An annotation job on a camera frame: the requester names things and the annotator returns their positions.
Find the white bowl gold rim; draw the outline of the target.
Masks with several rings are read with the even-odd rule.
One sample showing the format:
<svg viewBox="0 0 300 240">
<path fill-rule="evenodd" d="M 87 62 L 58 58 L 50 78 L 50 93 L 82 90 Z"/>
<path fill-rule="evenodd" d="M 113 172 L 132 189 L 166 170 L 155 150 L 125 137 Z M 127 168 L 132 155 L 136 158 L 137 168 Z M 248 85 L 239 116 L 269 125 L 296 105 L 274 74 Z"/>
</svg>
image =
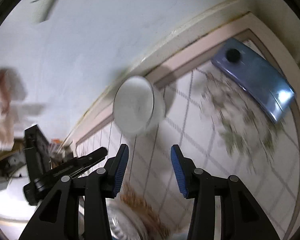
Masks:
<svg viewBox="0 0 300 240">
<path fill-rule="evenodd" d="M 129 77 L 118 89 L 113 104 L 114 121 L 128 136 L 154 129 L 165 118 L 161 92 L 142 76 Z"/>
</svg>

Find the patterned table mat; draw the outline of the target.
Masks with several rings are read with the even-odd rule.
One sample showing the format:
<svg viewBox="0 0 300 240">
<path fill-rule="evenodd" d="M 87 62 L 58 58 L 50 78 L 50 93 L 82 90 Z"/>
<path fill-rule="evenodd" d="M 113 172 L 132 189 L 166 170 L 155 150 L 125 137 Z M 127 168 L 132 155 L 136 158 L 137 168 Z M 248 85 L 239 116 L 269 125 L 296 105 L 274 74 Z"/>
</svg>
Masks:
<svg viewBox="0 0 300 240">
<path fill-rule="evenodd" d="M 278 125 L 210 62 L 230 37 L 267 59 L 294 88 L 296 100 Z M 113 156 L 128 144 L 126 182 L 176 231 L 189 224 L 192 207 L 179 192 L 170 162 L 170 148 L 178 144 L 212 175 L 237 175 L 279 237 L 290 239 L 300 226 L 300 69 L 274 33 L 247 14 L 175 54 L 147 79 L 164 96 L 165 119 L 144 135 L 128 137 L 115 125 L 112 107 L 104 107 L 76 139 L 76 154 L 103 146 Z"/>
</svg>

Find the blue smartphone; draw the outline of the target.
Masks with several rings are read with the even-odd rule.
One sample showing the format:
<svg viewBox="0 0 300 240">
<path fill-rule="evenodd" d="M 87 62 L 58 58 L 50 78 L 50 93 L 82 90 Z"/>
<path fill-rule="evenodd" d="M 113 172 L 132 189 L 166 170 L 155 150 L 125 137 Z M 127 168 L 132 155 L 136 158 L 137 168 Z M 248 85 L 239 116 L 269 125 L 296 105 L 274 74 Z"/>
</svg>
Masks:
<svg viewBox="0 0 300 240">
<path fill-rule="evenodd" d="M 246 91 L 268 118 L 279 122 L 295 99 L 287 79 L 267 60 L 235 38 L 211 58 L 212 64 Z"/>
</svg>

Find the plastic bag red contents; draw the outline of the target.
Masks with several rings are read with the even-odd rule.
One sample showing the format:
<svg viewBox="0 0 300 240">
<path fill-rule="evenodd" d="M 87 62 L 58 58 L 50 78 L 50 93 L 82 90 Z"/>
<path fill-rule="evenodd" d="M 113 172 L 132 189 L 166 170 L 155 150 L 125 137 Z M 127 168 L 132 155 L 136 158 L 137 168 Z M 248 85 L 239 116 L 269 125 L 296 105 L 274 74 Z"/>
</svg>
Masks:
<svg viewBox="0 0 300 240">
<path fill-rule="evenodd" d="M 10 151 L 14 140 L 37 123 L 44 112 L 42 103 L 26 102 L 27 91 L 18 72 L 0 68 L 0 151 Z"/>
</svg>

